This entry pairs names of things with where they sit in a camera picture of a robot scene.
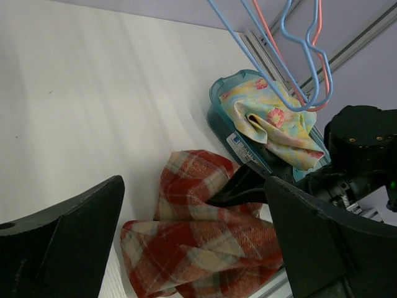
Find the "pastel floral skirt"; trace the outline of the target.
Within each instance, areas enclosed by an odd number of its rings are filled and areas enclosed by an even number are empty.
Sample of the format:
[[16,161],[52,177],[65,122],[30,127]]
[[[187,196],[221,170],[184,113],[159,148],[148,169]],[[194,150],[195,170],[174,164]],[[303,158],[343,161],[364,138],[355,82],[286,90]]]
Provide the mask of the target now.
[[264,78],[243,82],[219,96],[236,130],[294,168],[314,168],[324,150],[310,137],[316,113],[288,109]]

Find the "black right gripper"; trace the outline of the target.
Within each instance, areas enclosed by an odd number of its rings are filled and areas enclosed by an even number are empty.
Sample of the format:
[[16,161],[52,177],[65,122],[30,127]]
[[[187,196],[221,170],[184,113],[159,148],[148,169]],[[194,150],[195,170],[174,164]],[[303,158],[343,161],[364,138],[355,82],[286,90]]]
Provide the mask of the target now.
[[[269,176],[270,172],[257,163],[246,163],[207,204],[216,207],[266,204],[264,183]],[[299,180],[297,187],[324,202],[354,212],[359,208],[357,202],[369,194],[369,177],[336,171],[333,166],[326,165]]]

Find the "red plaid skirt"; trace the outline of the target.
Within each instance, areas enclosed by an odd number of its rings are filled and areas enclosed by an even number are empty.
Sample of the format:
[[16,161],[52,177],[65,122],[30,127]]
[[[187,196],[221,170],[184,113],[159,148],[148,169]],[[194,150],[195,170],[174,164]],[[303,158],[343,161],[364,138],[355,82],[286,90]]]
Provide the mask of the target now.
[[138,297],[247,297],[282,266],[277,236],[259,203],[208,204],[238,165],[206,150],[173,152],[161,173],[152,220],[120,232],[127,276]]

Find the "dark grey dotted skirt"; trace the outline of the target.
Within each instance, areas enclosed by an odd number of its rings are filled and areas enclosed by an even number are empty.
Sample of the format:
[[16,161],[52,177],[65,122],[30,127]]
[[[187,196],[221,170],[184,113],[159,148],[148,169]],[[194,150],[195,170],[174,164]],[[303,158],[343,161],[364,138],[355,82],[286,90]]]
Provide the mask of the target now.
[[259,145],[259,151],[261,157],[270,166],[274,175],[290,184],[295,184],[292,165],[269,151],[264,145]]

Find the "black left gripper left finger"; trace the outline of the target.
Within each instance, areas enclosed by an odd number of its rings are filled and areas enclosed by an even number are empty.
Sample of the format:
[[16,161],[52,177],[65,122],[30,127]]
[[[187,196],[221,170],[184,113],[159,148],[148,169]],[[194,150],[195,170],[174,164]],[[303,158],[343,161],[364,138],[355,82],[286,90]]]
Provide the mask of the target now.
[[123,204],[119,175],[1,224],[1,297],[98,297]]

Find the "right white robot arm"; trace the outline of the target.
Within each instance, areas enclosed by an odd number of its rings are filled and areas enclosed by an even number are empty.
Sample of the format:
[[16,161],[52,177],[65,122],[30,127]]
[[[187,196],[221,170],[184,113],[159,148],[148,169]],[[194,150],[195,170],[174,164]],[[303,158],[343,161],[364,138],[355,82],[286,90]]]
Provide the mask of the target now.
[[396,110],[345,106],[325,126],[324,145],[330,163],[300,180],[282,160],[273,171],[250,161],[207,202],[217,207],[265,204],[262,187],[273,176],[342,209],[351,209],[365,196],[386,187],[386,206],[396,212]]

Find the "light blue wire hanger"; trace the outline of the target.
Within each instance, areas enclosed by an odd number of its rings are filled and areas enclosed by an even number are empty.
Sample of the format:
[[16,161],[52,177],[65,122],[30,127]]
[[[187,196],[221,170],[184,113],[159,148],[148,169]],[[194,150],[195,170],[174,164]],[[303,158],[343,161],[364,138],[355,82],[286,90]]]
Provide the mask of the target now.
[[[326,106],[329,100],[325,102],[325,105],[320,105],[319,107],[315,107],[308,105],[307,103],[304,103],[302,96],[297,95],[295,93],[295,90],[293,88],[293,81],[295,81],[296,83],[297,81],[293,77],[290,70],[287,68],[285,64],[285,60],[280,54],[280,50],[277,47],[272,32],[270,31],[270,28],[267,25],[267,22],[265,21],[265,18],[257,1],[241,2],[243,8],[248,13],[251,20],[253,21],[253,24],[255,25],[255,29],[249,32],[254,37],[254,40],[250,40],[248,34],[239,35],[237,32],[235,32],[232,26],[230,25],[230,23],[226,20],[226,17],[221,13],[219,8],[215,4],[215,1],[209,1],[208,3],[216,13],[218,18],[221,20],[225,28],[231,34],[234,41],[238,44],[238,46],[247,56],[249,61],[254,65],[256,71],[265,80],[269,82],[271,89],[275,91],[276,95],[281,99],[281,101],[286,105],[287,108],[289,108],[291,111],[294,112],[301,112],[301,111],[316,112],[322,109],[324,106]],[[289,16],[289,14],[292,13],[292,11],[293,11],[293,2],[289,12],[287,13],[287,16]],[[276,20],[276,24],[278,25],[279,30],[280,30],[281,15],[282,15],[282,11]],[[300,107],[293,107],[291,104],[287,102],[287,97],[282,95],[280,91],[276,90],[275,84],[271,82],[273,79],[280,82],[280,84],[282,84],[285,88],[291,91],[292,94],[296,95],[296,98],[300,103]],[[311,100],[312,94],[314,93],[313,79],[312,82],[313,82],[313,89],[309,97],[306,95],[306,93],[297,83],[298,87],[303,91],[304,97],[309,100],[310,104],[313,103],[313,101]]]
[[[297,37],[296,35],[292,35],[285,28],[285,19],[291,6],[292,6],[292,0],[288,0],[285,4],[285,7],[283,8],[282,15],[280,17],[280,30],[285,39],[293,43],[299,44],[299,46],[301,46],[301,48],[303,49],[303,53],[305,54],[305,58],[309,64],[312,74],[312,79],[314,81],[314,93],[312,94],[312,98],[311,98],[313,103],[310,104],[309,100],[304,97],[303,91],[298,87],[295,81],[293,81],[293,88],[297,95],[302,96],[304,103],[307,103],[308,105],[311,106],[319,107],[320,105],[325,105],[325,102],[329,100],[329,98],[332,96],[333,88],[334,88],[327,54],[324,50],[316,46],[316,41],[321,33],[321,29],[323,26],[322,1],[314,1],[313,21],[308,27],[304,39]],[[315,104],[314,102],[317,100],[319,94],[319,79],[314,67],[314,62],[310,51],[317,54],[318,58],[320,59],[322,71],[324,75],[324,86],[325,86],[326,97],[320,103],[317,104]]]

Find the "pink wire hanger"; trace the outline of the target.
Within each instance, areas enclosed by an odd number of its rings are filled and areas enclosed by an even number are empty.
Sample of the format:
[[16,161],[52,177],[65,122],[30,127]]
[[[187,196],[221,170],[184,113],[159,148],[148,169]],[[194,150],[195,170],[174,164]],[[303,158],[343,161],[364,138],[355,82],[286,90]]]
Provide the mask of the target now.
[[[286,2],[287,1],[279,2],[282,5],[281,11],[284,8]],[[285,27],[291,34],[303,38],[306,34],[309,25],[311,24],[311,21],[313,20],[314,1],[292,1],[292,2],[293,2],[293,11],[292,13],[289,14],[289,16],[287,16],[287,19],[285,21]],[[265,21],[267,22],[267,25],[270,28],[270,23],[267,20],[267,14],[265,13],[264,5],[262,5],[260,1],[257,1],[257,3],[259,4],[259,7],[265,18]],[[324,46],[324,42],[321,41],[323,32],[326,30],[325,28],[329,25],[329,21],[328,21],[329,13],[327,12],[327,9],[329,8],[329,2],[322,1],[322,6],[323,6],[323,26],[321,33],[316,41],[316,46],[326,52],[329,62],[329,50]],[[303,50],[300,48],[299,45],[292,43],[286,40],[285,38],[283,38],[281,31],[278,29],[278,25],[276,29],[270,28],[270,31],[272,32],[273,38],[277,44],[277,47],[280,50],[280,54],[285,60],[285,64],[287,68],[290,70],[290,72],[292,73],[293,77],[295,78],[299,86],[302,88],[302,90],[309,97],[312,93],[313,82],[311,79],[311,72],[309,66],[305,61],[303,55]],[[315,67],[318,70],[318,74],[319,74],[318,100],[321,101],[325,98],[324,75],[323,72],[320,70],[321,62],[319,58],[315,53],[312,54],[312,57]]]

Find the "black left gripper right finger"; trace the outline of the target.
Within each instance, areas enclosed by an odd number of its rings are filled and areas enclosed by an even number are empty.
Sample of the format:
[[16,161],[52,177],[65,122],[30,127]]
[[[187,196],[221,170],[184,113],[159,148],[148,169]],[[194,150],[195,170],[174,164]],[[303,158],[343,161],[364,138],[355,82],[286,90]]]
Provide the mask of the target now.
[[270,177],[264,184],[294,297],[396,297],[396,227]]

